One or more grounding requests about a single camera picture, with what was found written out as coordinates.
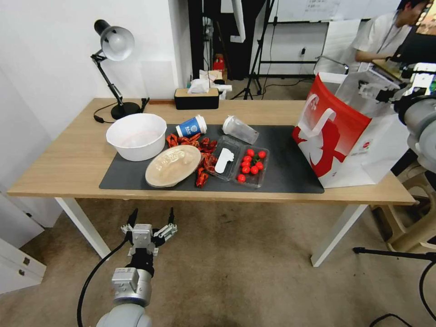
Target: desk lamp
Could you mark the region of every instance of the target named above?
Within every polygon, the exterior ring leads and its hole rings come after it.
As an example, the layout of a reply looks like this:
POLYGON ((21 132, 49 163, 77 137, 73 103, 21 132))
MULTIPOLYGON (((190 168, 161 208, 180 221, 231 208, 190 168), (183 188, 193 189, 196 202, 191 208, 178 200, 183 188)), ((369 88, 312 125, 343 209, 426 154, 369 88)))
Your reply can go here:
POLYGON ((101 49, 91 55, 100 73, 118 104, 110 111, 114 119, 120 119, 130 114, 141 112, 141 108, 133 102, 123 102, 123 95, 117 87, 111 83, 101 68, 100 63, 105 60, 122 61, 130 56, 135 46, 135 39, 132 33, 119 26, 110 26, 105 20, 98 20, 94 23, 95 31, 100 35, 101 49))

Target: lamp base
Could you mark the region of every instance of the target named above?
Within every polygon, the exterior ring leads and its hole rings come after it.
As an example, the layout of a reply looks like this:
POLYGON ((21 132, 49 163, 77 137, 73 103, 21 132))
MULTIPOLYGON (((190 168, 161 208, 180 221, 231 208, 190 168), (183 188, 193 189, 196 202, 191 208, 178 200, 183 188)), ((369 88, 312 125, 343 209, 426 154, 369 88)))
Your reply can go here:
POLYGON ((113 119, 120 119, 130 114, 140 114, 142 112, 141 107, 133 102, 124 102, 123 107, 124 110, 122 110, 117 104, 115 107, 112 108, 110 114, 112 115, 113 119))

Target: table leg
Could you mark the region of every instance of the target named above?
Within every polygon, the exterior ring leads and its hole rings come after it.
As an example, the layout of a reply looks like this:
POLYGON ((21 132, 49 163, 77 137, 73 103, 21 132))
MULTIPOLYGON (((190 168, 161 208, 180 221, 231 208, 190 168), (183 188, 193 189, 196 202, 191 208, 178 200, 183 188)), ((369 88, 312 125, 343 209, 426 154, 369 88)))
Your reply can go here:
POLYGON ((109 254, 110 249, 101 238, 99 232, 95 229, 92 223, 89 221, 82 208, 79 206, 74 198, 55 198, 68 217, 73 221, 74 225, 85 236, 91 246, 104 258, 109 254))
POLYGON ((362 212, 367 208, 367 204, 348 205, 344 212, 339 217, 329 234, 324 238, 321 244, 313 251, 310 257, 312 265, 319 267, 325 258, 330 254, 336 244, 339 243, 341 238, 351 228, 351 226, 360 217, 362 212))

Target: blue paper cup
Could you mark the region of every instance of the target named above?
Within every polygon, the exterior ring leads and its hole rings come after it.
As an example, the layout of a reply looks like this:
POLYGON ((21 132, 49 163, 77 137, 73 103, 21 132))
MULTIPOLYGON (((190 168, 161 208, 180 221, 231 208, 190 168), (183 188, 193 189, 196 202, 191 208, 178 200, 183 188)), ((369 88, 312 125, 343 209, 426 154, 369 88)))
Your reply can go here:
POLYGON ((195 134, 206 134, 208 127, 203 116, 197 115, 190 120, 176 126, 176 131, 179 137, 192 137, 195 134))

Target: beige plate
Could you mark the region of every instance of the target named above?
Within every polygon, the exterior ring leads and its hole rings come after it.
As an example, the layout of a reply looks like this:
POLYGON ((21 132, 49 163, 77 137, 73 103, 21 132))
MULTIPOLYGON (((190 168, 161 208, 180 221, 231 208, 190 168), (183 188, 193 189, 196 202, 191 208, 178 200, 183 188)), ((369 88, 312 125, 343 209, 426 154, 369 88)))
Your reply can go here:
POLYGON ((200 151, 191 145, 179 145, 160 153, 145 171, 145 180, 156 188, 171 187, 192 174, 201 161, 200 151))

